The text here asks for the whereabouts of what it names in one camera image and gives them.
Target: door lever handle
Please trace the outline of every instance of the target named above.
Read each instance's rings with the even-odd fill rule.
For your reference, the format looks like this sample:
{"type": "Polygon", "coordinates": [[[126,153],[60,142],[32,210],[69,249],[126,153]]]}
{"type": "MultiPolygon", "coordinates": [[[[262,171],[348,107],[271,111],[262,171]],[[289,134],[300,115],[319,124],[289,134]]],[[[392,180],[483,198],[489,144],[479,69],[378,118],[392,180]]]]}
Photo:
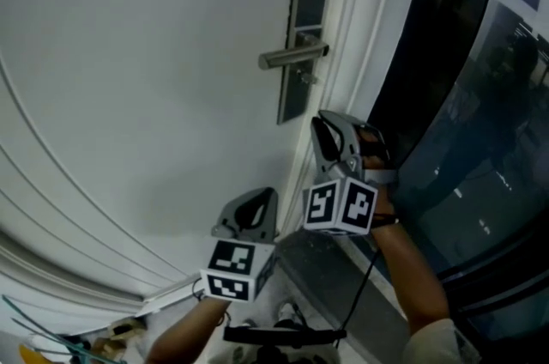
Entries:
{"type": "Polygon", "coordinates": [[[264,52],[259,55],[259,68],[271,70],[281,66],[298,64],[307,60],[321,58],[328,54],[329,46],[312,34],[297,33],[302,46],[279,50],[276,52],[264,52]]]}

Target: floor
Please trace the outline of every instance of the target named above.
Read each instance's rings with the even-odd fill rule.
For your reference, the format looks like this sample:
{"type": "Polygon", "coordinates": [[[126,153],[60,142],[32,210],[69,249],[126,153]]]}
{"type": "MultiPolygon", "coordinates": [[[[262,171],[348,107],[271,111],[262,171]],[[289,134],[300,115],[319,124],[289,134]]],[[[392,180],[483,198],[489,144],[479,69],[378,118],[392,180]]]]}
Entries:
{"type": "MultiPolygon", "coordinates": [[[[278,267],[254,303],[233,303],[230,306],[231,325],[236,326],[241,324],[245,319],[253,319],[259,326],[271,326],[275,322],[275,314],[279,305],[288,299],[293,299],[299,305],[307,323],[313,329],[334,328],[311,306],[287,275],[278,267]]],[[[133,361],[139,361],[140,359],[141,361],[135,364],[141,364],[142,359],[147,355],[156,338],[168,327],[180,320],[195,304],[195,299],[191,298],[148,315],[145,318],[148,327],[147,333],[133,343],[130,354],[124,356],[128,364],[134,364],[133,361]]],[[[216,342],[221,341],[222,333],[223,326],[215,330],[208,346],[202,352],[197,363],[202,364],[207,362],[209,350],[211,350],[216,342]]],[[[367,364],[345,341],[341,342],[339,351],[341,362],[345,364],[367,364]]]]}

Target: sleeve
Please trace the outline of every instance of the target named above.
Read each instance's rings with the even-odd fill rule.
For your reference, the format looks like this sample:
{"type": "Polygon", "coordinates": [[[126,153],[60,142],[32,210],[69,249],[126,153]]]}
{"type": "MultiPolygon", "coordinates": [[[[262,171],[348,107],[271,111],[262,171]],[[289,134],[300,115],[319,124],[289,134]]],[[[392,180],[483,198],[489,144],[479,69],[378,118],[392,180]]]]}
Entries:
{"type": "Polygon", "coordinates": [[[427,325],[412,335],[404,348],[404,364],[469,364],[480,362],[478,352],[447,318],[427,325]]]}

